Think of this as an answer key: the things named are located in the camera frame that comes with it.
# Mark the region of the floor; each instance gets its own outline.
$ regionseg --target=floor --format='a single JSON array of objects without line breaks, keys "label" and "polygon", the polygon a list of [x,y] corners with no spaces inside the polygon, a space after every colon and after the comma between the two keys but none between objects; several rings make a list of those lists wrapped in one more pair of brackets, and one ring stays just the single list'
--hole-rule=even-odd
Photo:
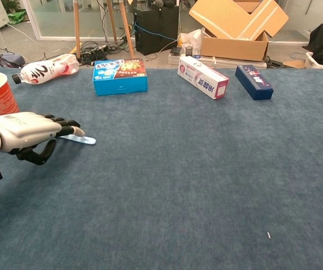
[{"label": "floor", "polygon": [[[39,41],[35,39],[35,35],[29,22],[22,22],[14,26],[19,31],[24,32],[30,36],[28,37],[8,26],[2,28],[0,31],[0,48],[4,48],[4,44],[9,51],[19,53],[24,56],[26,62],[38,61],[43,58],[44,53],[47,57],[68,53],[75,47],[74,41]],[[305,58],[307,51],[300,46],[282,46],[270,43],[268,48],[268,55],[271,59],[276,61],[288,61],[293,58]],[[158,58],[149,60],[146,56],[139,52],[135,53],[136,57],[144,59],[147,68],[173,69],[176,66],[168,64],[169,50],[158,54]],[[121,52],[108,56],[109,59],[125,59],[128,58],[127,52]]]}]

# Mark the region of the blue carpet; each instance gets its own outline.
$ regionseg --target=blue carpet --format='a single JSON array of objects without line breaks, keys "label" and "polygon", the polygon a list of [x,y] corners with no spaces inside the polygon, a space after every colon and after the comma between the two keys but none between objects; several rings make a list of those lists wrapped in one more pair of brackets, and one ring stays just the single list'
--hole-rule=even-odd
[{"label": "blue carpet", "polygon": [[323,269],[323,70],[262,71],[268,101],[234,70],[216,101],[148,73],[149,92],[108,97],[89,69],[10,81],[21,110],[97,145],[60,139],[44,166],[0,154],[0,269]]}]

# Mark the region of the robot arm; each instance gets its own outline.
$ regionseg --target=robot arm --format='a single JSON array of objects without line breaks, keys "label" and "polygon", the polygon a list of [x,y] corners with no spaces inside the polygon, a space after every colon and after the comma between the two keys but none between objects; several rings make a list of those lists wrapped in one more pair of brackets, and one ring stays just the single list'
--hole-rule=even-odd
[{"label": "robot arm", "polygon": [[[16,155],[19,160],[37,165],[44,164],[52,155],[56,144],[53,138],[69,134],[84,136],[80,125],[74,120],[33,112],[0,116],[0,152]],[[45,141],[48,143],[40,154],[33,151],[38,144]]]}]

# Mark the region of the cardboard box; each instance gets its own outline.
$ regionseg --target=cardboard box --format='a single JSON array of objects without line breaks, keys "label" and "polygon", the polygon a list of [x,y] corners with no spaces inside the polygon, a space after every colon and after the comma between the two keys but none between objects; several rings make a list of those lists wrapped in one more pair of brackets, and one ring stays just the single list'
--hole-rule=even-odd
[{"label": "cardboard box", "polygon": [[224,97],[229,78],[191,56],[179,59],[178,75],[216,100]]},{"label": "cardboard box", "polygon": [[143,60],[96,61],[93,84],[97,96],[146,92],[148,81]]},{"label": "cardboard box", "polygon": [[263,61],[268,51],[268,36],[262,33],[257,40],[234,40],[203,36],[200,54],[228,59]]},{"label": "cardboard box", "polygon": [[273,86],[265,80],[253,65],[238,66],[235,77],[244,86],[253,100],[270,100]]},{"label": "cardboard box", "polygon": [[252,14],[233,0],[198,0],[189,14],[217,38],[253,41],[264,31],[273,37],[288,20],[274,0],[264,0]]},{"label": "cardboard box", "polygon": [[261,3],[261,0],[234,0],[247,13],[252,13]]}]

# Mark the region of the open cardboard box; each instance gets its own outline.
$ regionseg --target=open cardboard box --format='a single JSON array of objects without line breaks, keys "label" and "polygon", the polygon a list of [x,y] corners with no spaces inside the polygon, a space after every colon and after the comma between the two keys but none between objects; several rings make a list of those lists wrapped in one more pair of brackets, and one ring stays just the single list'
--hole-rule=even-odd
[{"label": "open cardboard box", "polygon": [[252,13],[261,3],[261,0],[234,0],[247,13]]},{"label": "open cardboard box", "polygon": [[249,61],[263,61],[268,51],[268,36],[263,32],[257,40],[216,38],[206,31],[201,38],[200,54]]}]

